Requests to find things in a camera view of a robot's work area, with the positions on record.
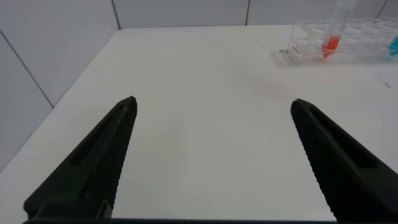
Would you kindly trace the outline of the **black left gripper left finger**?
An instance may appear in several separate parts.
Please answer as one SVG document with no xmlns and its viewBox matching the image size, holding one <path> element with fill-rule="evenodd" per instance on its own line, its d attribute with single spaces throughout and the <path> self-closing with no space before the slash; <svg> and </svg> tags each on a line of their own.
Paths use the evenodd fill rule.
<svg viewBox="0 0 398 224">
<path fill-rule="evenodd" d="M 111 218 L 136 116 L 133 96 L 118 102 L 24 202 L 28 218 Z"/>
</svg>

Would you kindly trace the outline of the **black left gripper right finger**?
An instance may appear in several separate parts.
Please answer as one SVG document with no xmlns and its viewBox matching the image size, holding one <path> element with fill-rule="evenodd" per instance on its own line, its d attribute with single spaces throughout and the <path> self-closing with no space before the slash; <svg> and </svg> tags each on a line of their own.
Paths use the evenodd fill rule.
<svg viewBox="0 0 398 224">
<path fill-rule="evenodd" d="M 290 113 L 336 220 L 397 221 L 397 173 L 315 105 L 297 99 Z"/>
</svg>

